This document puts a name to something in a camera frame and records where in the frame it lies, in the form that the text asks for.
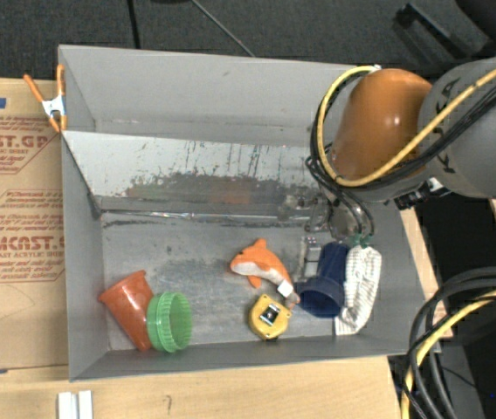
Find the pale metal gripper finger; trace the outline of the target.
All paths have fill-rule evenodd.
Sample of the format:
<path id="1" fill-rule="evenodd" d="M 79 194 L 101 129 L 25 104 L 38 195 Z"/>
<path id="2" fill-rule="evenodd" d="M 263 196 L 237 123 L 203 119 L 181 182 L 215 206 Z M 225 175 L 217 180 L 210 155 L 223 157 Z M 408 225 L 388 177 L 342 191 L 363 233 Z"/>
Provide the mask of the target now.
<path id="1" fill-rule="evenodd" d="M 303 243 L 302 277 L 311 278 L 318 271 L 321 244 L 315 237 L 306 237 Z"/>

